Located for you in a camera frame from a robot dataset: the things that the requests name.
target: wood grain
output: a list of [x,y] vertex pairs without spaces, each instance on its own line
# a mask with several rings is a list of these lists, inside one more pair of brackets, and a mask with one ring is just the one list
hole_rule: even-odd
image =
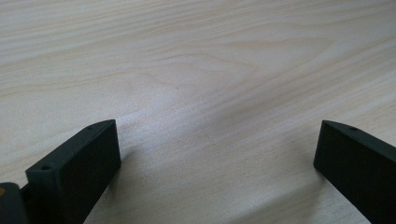
[[0,71],[0,182],[117,120],[86,223],[368,223],[320,122],[396,145],[394,1],[2,1]]

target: small hole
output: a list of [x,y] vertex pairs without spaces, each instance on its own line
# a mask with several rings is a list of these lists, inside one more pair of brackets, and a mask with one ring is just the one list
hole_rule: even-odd
[[50,170],[50,169],[52,169],[52,165],[51,164],[43,165],[41,167],[41,170]]

